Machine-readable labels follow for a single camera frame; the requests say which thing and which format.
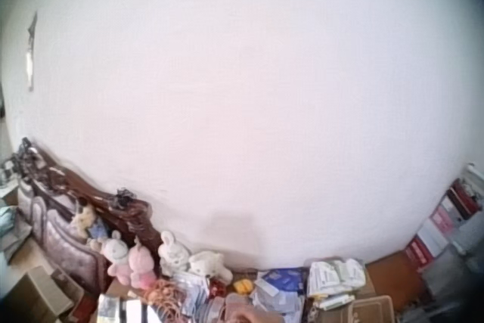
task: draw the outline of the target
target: plush toy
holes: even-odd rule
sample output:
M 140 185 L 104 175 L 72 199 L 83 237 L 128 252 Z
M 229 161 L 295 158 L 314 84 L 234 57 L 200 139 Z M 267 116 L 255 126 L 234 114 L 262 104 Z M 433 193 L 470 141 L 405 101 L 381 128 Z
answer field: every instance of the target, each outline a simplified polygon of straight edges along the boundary
M 121 240 L 119 231 L 113 231 L 112 238 L 103 243 L 101 253 L 112 263 L 107 274 L 115 276 L 121 284 L 129 285 L 133 271 L 129 267 L 128 246 Z
M 224 256 L 221 253 L 202 251 L 192 255 L 188 261 L 190 262 L 189 271 L 196 275 L 208 278 L 216 277 L 227 285 L 234 278 L 232 272 L 224 266 Z
M 88 204 L 80 209 L 81 212 L 76 213 L 70 224 L 76 229 L 78 236 L 88 239 L 87 245 L 99 252 L 102 242 L 109 237 L 107 228 L 92 205 Z
M 135 289 L 147 290 L 156 280 L 154 261 L 149 249 L 140 244 L 138 237 L 136 245 L 129 249 L 128 261 L 131 273 L 131 286 Z
M 188 258 L 190 257 L 187 248 L 177 242 L 170 231 L 163 231 L 161 240 L 163 243 L 158 248 L 161 273 L 166 276 L 173 276 L 175 272 L 186 272 Z
M 78 236 L 81 238 L 89 238 L 87 229 L 94 225 L 97 219 L 96 212 L 91 205 L 81 207 L 81 212 L 77 212 L 74 215 L 70 224 L 76 228 Z

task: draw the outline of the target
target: white wall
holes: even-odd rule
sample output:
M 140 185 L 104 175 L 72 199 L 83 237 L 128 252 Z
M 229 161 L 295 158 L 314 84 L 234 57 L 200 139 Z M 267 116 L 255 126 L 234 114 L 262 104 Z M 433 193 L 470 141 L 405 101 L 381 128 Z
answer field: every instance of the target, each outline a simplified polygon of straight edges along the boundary
M 3 30 L 12 143 L 233 266 L 404 247 L 482 126 L 482 0 L 14 0 Z

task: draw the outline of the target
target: carved wood ornament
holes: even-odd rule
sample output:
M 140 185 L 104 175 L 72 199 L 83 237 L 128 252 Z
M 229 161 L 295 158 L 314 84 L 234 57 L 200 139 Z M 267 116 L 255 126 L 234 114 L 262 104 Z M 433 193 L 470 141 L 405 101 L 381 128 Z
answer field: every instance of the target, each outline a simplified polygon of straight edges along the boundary
M 58 210 L 67 220 L 72 218 L 72 211 L 62 207 L 55 197 L 68 196 L 72 202 L 84 205 L 90 203 L 97 214 L 111 229 L 121 232 L 123 240 L 134 245 L 135 236 L 146 246 L 158 265 L 158 247 L 161 245 L 160 233 L 150 221 L 151 206 L 125 188 L 116 194 L 99 191 L 72 170 L 58 165 L 41 148 L 24 138 L 19 151 L 14 155 L 14 162 L 22 179 L 32 186 L 36 195 Z

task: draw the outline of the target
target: pillow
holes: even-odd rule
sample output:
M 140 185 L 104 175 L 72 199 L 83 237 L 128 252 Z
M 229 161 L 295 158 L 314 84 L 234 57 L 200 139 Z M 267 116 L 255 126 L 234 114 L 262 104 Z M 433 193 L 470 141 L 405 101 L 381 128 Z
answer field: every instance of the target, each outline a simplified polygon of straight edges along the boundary
M 15 208 L 0 207 L 0 238 L 15 226 Z

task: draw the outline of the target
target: blue package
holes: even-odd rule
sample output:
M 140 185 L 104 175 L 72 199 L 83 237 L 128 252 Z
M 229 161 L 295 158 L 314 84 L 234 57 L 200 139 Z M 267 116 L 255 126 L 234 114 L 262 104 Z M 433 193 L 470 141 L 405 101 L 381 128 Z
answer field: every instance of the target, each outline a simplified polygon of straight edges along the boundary
M 273 269 L 262 276 L 262 279 L 282 291 L 304 291 L 303 274 L 300 269 Z

